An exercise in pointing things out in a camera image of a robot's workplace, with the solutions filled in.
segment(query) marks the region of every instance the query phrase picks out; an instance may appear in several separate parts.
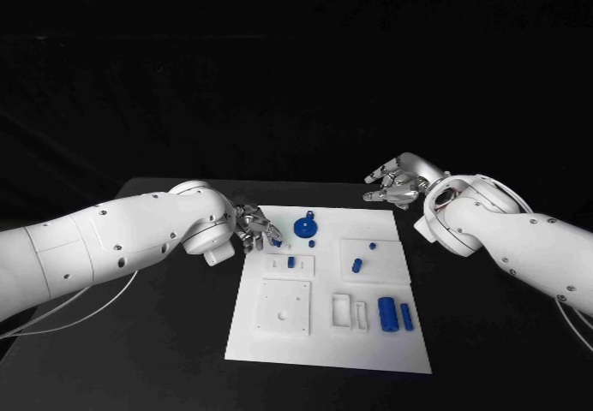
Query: white platform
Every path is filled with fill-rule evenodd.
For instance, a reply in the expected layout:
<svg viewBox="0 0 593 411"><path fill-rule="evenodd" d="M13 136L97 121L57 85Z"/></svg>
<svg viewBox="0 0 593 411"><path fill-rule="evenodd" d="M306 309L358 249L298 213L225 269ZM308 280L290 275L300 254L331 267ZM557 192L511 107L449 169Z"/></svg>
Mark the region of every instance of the white platform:
<svg viewBox="0 0 593 411"><path fill-rule="evenodd" d="M381 247L400 245L394 243L380 243L380 241L398 241L398 231L391 211L352 210L335 208L305 208L280 207L263 205L266 217L274 222L285 236L283 247L272 247L267 243L261 252L251 252L246 257L244 275L237 296L235 315L233 318L231 332L228 335L228 346L225 358L228 360L248 360L260 362L279 362L287 364L302 364L312 366L336 366L347 368L361 368L370 370L400 371L432 373L420 319L409 284L409 268L406 258L401 253L393 256L390 264L396 264L391 273L393 277L384 277L386 271L375 275L371 282L344 281L342 278L342 240L365 240L360 246L368 242L375 242L378 247L373 253L365 253L364 268L377 267L381 263L378 258ZM302 239L295 235L295 221L305 217L306 212L315 213L315 221L319 229L313 237L315 247L309 247L309 239ZM287 271L274 274L270 267L269 254L285 254L293 256L313 256L313 276L296 275L292 277ZM302 306L293 301L285 304L286 307L274 307L270 310L263 306L264 280L276 279L292 283L310 284L309 287L309 328L303 328L298 333L298 326L287 326L290 310L296 310L296 324L302 325ZM349 295L352 329L349 331L332 328L332 295ZM400 331L387 333L381 330L377 300L390 296L397 303ZM365 303L367 310L367 332L357 332L357 312L355 304ZM400 303L407 303L416 329L406 331ZM270 332L259 330L259 323L263 313L269 312L270 323L266 327Z"/></svg>

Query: black table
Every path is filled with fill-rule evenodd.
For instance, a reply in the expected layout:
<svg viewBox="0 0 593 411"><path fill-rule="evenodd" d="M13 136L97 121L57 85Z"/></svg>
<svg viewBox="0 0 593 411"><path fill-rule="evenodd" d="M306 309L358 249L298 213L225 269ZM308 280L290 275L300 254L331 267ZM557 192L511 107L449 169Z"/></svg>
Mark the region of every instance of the black table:
<svg viewBox="0 0 593 411"><path fill-rule="evenodd" d="M133 179L119 197L168 191L182 181ZM211 185L235 202L393 209L361 200L364 184ZM435 375L224 360L244 256L208 267L179 248L142 271L100 315L19 338L0 365L0 408L360 410L450 401L482 408L518 398L573 403L593 389L593 354L553 300L499 271L484 250L463 259L424 240L413 227L420 203L394 214ZM36 329L94 311L127 279L94 287Z"/></svg>

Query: small blue piece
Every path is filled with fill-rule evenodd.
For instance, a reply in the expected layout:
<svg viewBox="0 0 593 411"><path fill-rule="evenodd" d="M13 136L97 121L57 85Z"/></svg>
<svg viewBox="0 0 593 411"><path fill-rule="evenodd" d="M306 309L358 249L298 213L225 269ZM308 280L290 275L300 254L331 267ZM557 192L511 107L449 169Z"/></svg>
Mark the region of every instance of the small blue piece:
<svg viewBox="0 0 593 411"><path fill-rule="evenodd" d="M361 267L362 267L362 259L355 259L355 264L352 265L352 271L355 273L361 272Z"/></svg>
<svg viewBox="0 0 593 411"><path fill-rule="evenodd" d="M300 238L312 238L318 232L318 223L313 220L313 212L306 212L306 217L295 221L295 234Z"/></svg>
<svg viewBox="0 0 593 411"><path fill-rule="evenodd" d="M391 297L381 297L378 303L381 329L386 332L396 332L400 330L398 314L396 312L396 302Z"/></svg>
<svg viewBox="0 0 593 411"><path fill-rule="evenodd" d="M410 307L409 304L401 304L401 317L404 318L406 331L414 330L414 325L411 324Z"/></svg>

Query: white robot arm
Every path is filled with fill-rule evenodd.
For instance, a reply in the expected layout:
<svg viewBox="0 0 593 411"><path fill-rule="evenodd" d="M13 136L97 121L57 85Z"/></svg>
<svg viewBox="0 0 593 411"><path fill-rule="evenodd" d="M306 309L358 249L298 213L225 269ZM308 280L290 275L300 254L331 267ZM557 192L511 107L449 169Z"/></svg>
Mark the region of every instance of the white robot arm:
<svg viewBox="0 0 593 411"><path fill-rule="evenodd" d="M383 178L367 201L404 210L426 194L416 228L430 242L468 257L482 246L521 281L586 314L593 314L593 234L546 214L487 176L452 176L411 153L396 157L365 179Z"/></svg>
<svg viewBox="0 0 593 411"><path fill-rule="evenodd" d="M0 321L61 295L158 264L184 244L209 265L282 241L259 207L235 206L207 182L179 184L0 232Z"/></svg>

